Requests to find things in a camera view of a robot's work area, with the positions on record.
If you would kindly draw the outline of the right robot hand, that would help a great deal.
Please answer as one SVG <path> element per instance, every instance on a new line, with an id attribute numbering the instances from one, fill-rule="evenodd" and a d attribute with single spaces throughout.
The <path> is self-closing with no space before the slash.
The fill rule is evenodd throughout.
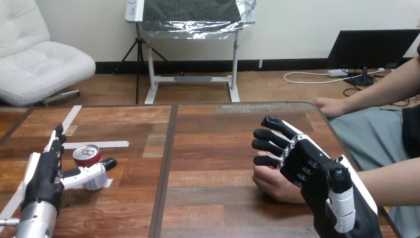
<path id="1" fill-rule="evenodd" d="M 331 159 L 308 135 L 288 122 L 266 116 L 253 133 L 257 166 L 277 169 L 300 189 L 321 238 L 379 238 L 377 205 L 349 160 Z"/>

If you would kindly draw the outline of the person's hand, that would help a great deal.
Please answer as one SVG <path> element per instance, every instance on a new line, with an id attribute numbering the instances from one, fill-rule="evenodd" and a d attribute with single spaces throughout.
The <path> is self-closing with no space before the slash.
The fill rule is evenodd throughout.
<path id="1" fill-rule="evenodd" d="M 313 103 L 321 109 L 327 118 L 339 117 L 349 112 L 345 99 L 315 98 Z"/>
<path id="2" fill-rule="evenodd" d="M 252 180 L 263 193 L 280 203 L 306 203 L 300 189 L 290 183 L 274 167 L 254 165 Z"/>

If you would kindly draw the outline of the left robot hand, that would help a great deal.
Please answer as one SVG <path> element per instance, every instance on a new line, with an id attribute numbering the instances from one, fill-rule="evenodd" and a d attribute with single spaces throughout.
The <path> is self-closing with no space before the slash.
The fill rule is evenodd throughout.
<path id="1" fill-rule="evenodd" d="M 85 167 L 62 171 L 63 143 L 66 136 L 63 125 L 52 131 L 46 150 L 38 159 L 30 158 L 23 180 L 21 211 L 34 202 L 47 202 L 59 213 L 62 193 L 105 175 L 117 166 L 117 160 L 108 158 Z"/>

